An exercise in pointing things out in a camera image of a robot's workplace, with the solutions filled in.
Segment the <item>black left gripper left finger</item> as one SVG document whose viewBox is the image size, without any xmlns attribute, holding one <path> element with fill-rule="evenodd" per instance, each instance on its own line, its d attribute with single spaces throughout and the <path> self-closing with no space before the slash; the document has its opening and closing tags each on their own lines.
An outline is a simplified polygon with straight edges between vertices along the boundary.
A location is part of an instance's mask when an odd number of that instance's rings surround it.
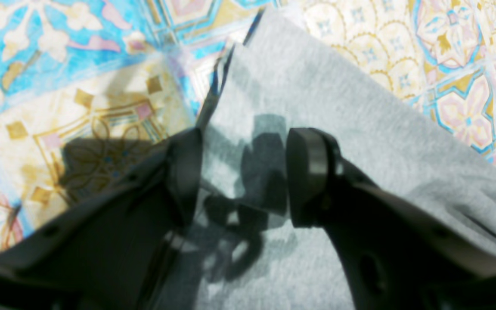
<svg viewBox="0 0 496 310">
<path fill-rule="evenodd" d="M 194 218 L 202 149 L 200 129 L 171 136 L 118 182 L 0 252 L 0 309 L 147 309 L 165 236 Z"/>
</svg>

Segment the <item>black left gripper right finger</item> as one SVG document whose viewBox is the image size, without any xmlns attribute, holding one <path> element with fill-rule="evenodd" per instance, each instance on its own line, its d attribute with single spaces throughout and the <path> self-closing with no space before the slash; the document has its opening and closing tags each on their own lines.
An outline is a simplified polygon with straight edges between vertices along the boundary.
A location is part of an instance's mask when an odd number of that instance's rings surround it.
<svg viewBox="0 0 496 310">
<path fill-rule="evenodd" d="M 357 310 L 496 310 L 496 256 L 379 188 L 333 136 L 290 129 L 286 162 L 292 224 L 325 230 Z"/>
</svg>

